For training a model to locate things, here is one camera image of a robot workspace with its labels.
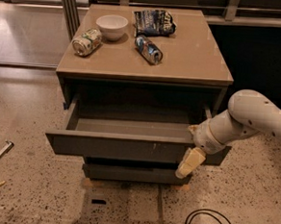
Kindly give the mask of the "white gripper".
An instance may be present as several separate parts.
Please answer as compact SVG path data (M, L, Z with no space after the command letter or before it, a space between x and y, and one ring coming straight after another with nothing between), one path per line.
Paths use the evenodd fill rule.
M222 151L225 145L222 145L214 138L210 129L210 120L189 126L192 134L192 140L195 148L188 148L185 152L184 158L180 161L175 176L179 179L184 179L191 174L200 164L205 162L206 154L213 155L216 152Z

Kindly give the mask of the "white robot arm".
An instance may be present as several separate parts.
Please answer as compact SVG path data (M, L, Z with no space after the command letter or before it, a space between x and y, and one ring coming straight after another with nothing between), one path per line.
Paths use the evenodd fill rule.
M264 133L281 142L281 110L258 91L244 89L231 95L228 108L199 125L189 127L193 148L188 148L175 176L183 179L233 140Z

